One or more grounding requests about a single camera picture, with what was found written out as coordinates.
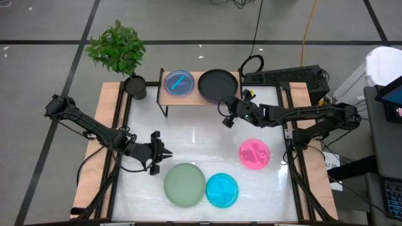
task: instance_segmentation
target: pink container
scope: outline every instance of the pink container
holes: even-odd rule
[[[248,139],[241,144],[239,157],[241,162],[250,170],[260,170],[268,165],[271,153],[262,141]]]

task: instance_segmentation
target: gray floor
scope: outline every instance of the gray floor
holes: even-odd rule
[[[402,1],[369,1],[388,40],[401,41],[399,10]],[[94,2],[13,1],[10,7],[0,8],[2,225],[12,225],[16,220],[50,126],[50,121],[43,117],[44,107],[52,94],[59,94],[63,89]],[[113,25],[115,19],[120,19],[123,25],[134,26],[144,40],[252,40],[259,3],[259,0],[253,1],[239,10],[232,3],[213,6],[209,0],[100,0],[89,35],[98,36],[107,26]],[[257,40],[302,40],[312,5],[313,0],[265,0]],[[47,45],[23,45],[35,44],[35,40],[50,42],[45,43]],[[75,40],[76,45],[51,42],[57,40]],[[330,94],[378,45],[378,42],[338,45],[337,41],[381,41],[363,0],[319,1],[308,40],[334,41],[305,48],[304,64],[318,64],[331,75]],[[165,70],[237,70],[251,50],[250,45],[233,43],[198,44],[195,41],[192,45],[147,45],[143,66],[138,68],[137,74],[147,81],[156,81],[160,67]],[[254,47],[254,52],[265,59],[264,70],[297,67],[300,50],[300,45]],[[256,68],[253,63],[246,68],[248,72]],[[121,80],[121,75],[95,68],[83,53],[69,96],[76,100],[78,107],[93,116],[102,83]],[[335,139],[339,134],[342,133],[336,131],[329,139]],[[359,159],[372,154],[370,142],[369,126],[363,122],[358,131],[332,147],[348,158]],[[75,173],[86,145],[87,142],[78,135],[58,127],[25,224],[68,219],[75,194]],[[364,204],[355,197],[350,198],[348,193],[334,193],[334,196],[342,220],[364,223],[362,212],[350,210],[360,206],[358,210],[365,211]]]

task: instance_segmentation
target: green plate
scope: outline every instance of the green plate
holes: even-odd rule
[[[193,164],[177,164],[166,175],[164,187],[165,194],[172,203],[180,207],[191,207],[205,193],[205,176]]]

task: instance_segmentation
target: black plate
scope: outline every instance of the black plate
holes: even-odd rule
[[[198,80],[201,96],[213,103],[218,103],[227,96],[235,96],[238,86],[236,78],[230,72],[221,69],[209,70]]]

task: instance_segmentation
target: black plant pot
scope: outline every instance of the black plant pot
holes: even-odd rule
[[[124,81],[124,90],[134,99],[143,99],[146,97],[145,79],[134,73]]]

